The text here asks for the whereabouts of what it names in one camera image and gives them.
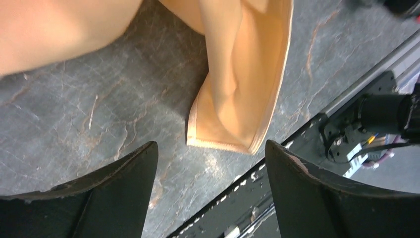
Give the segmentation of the peach satin napkin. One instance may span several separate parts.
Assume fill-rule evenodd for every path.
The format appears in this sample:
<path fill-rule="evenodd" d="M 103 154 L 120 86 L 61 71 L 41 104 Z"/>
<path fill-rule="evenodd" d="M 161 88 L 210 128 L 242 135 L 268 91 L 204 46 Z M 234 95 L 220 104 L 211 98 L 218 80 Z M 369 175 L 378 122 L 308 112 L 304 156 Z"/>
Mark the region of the peach satin napkin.
<path fill-rule="evenodd" d="M 291 0 L 164 0 L 204 35 L 209 72 L 190 110 L 191 146 L 254 154 L 267 133 L 286 66 Z M 134 19 L 139 0 L 3 0 L 0 73 L 103 48 Z"/>

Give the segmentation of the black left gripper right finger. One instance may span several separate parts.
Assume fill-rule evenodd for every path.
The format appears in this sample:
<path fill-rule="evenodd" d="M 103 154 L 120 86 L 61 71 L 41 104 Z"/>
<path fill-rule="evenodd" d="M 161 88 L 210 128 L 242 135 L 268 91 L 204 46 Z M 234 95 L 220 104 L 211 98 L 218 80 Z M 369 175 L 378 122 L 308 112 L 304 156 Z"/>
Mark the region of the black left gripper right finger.
<path fill-rule="evenodd" d="M 420 196 L 360 183 L 275 141 L 265 164 L 283 238 L 417 238 Z"/>

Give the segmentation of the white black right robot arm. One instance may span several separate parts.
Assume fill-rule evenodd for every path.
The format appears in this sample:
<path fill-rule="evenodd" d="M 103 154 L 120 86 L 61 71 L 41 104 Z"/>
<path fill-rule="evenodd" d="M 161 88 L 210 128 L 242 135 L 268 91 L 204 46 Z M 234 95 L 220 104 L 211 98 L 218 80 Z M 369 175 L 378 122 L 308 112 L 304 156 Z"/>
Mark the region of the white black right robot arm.
<path fill-rule="evenodd" d="M 420 144 L 420 92 L 412 94 L 361 94 L 329 117 L 320 133 L 328 160 L 339 164 L 343 144 L 368 145 L 371 135 L 394 134 L 404 143 L 362 148 L 347 163 L 367 153 Z"/>

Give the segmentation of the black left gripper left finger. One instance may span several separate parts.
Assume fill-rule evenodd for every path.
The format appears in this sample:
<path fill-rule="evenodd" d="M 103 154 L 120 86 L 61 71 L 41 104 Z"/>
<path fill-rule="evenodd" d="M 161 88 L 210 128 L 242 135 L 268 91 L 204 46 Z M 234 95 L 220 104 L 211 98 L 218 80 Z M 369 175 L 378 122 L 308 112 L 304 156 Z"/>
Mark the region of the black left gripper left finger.
<path fill-rule="evenodd" d="M 0 198 L 3 238 L 139 238 L 158 165 L 158 144 L 40 192 Z"/>

